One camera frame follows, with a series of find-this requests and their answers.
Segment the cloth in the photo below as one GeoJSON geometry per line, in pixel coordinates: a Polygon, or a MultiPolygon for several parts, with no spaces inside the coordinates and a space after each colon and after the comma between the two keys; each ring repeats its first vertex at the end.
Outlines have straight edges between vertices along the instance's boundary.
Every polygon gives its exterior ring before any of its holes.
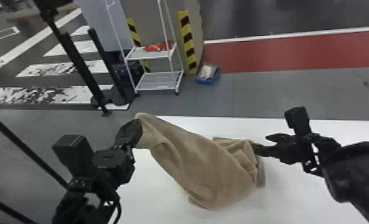
{"type": "Polygon", "coordinates": [[[154,159],[190,195],[190,203],[217,210],[264,183],[261,161],[250,141],[207,139],[151,114],[138,113],[143,135],[136,148],[154,159]]]}

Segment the floor marking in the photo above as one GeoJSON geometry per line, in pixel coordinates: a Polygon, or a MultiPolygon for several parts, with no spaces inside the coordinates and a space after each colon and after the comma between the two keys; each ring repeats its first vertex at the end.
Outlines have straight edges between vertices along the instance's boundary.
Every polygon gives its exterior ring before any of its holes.
{"type": "Polygon", "coordinates": [[[279,35],[266,35],[266,36],[248,36],[245,38],[217,39],[217,40],[204,41],[204,44],[233,43],[233,42],[243,42],[243,41],[260,41],[260,40],[279,39],[279,38],[300,38],[303,36],[322,36],[322,35],[336,35],[336,34],[361,33],[361,32],[369,32],[369,27],[320,30],[320,31],[311,31],[311,32],[298,32],[298,33],[283,33],[279,35]]]}
{"type": "MultiPolygon", "coordinates": [[[[56,22],[56,26],[57,27],[62,27],[65,24],[67,24],[68,22],[72,21],[77,16],[79,16],[80,14],[81,14],[81,9],[76,9],[73,12],[71,12],[70,14],[68,14],[68,15],[64,16],[63,18],[59,19],[56,22]]],[[[14,49],[10,50],[6,54],[0,56],[0,68],[7,65],[13,59],[19,57],[21,54],[23,54],[24,52],[26,52],[27,50],[32,48],[34,45],[36,45],[40,41],[47,38],[50,34],[52,34],[52,30],[51,30],[51,28],[47,27],[47,28],[43,29],[42,31],[40,31],[39,33],[37,33],[36,35],[29,38],[28,40],[21,43],[19,46],[17,46],[14,49]]]]}
{"type": "Polygon", "coordinates": [[[0,40],[5,39],[9,36],[19,34],[19,33],[20,33],[20,30],[16,26],[0,30],[0,40]]]}
{"type": "MultiPolygon", "coordinates": [[[[108,69],[103,60],[86,61],[85,64],[92,74],[108,73],[108,69]]],[[[64,76],[72,74],[75,71],[76,67],[71,62],[32,64],[21,71],[16,77],[64,76]]]]}
{"type": "MultiPolygon", "coordinates": [[[[76,41],[74,42],[74,44],[80,54],[98,52],[97,47],[95,46],[93,41],[76,41]]],[[[60,43],[53,47],[50,51],[45,53],[44,57],[57,55],[66,55],[66,51],[64,51],[60,43]]]]}
{"type": "MultiPolygon", "coordinates": [[[[113,85],[100,85],[101,89],[110,89],[113,85]]],[[[91,91],[87,86],[60,87],[2,87],[0,104],[27,105],[83,105],[90,104],[91,91]]],[[[127,110],[130,104],[123,106],[108,105],[111,110],[127,110]]]]}
{"type": "Polygon", "coordinates": [[[72,33],[71,36],[80,36],[88,34],[89,26],[82,26],[72,33]]]}

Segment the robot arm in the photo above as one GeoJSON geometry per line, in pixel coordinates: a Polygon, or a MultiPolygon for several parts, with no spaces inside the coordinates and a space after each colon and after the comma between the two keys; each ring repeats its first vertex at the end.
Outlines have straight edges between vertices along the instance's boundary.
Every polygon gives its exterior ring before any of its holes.
{"type": "Polygon", "coordinates": [[[369,221],[369,142],[342,147],[333,138],[312,133],[305,107],[292,108],[286,111],[285,117],[295,135],[267,136],[276,145],[254,144],[255,153],[278,158],[285,164],[301,163],[304,172],[325,179],[336,201],[352,203],[369,221]]]}

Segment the red floor stripe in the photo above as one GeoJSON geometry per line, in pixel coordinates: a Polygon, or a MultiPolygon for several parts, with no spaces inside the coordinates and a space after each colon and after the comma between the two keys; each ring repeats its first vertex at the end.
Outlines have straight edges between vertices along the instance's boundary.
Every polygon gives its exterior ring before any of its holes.
{"type": "Polygon", "coordinates": [[[369,67],[369,32],[204,46],[224,73],[369,67]]]}

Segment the table surface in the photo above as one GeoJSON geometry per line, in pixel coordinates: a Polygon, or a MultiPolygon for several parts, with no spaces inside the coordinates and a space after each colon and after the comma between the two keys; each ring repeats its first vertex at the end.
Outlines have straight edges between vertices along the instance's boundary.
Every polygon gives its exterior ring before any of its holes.
{"type": "MultiPolygon", "coordinates": [[[[161,118],[207,138],[221,136],[269,144],[266,135],[292,134],[284,119],[161,118]]],[[[311,127],[341,144],[369,141],[366,121],[313,120],[311,127]]],[[[134,155],[137,162],[132,180],[117,190],[123,206],[119,223],[367,223],[350,204],[335,202],[324,180],[303,173],[300,164],[288,166],[263,158],[265,187],[225,209],[208,211],[188,203],[185,191],[148,150],[135,150],[134,155]]]]}

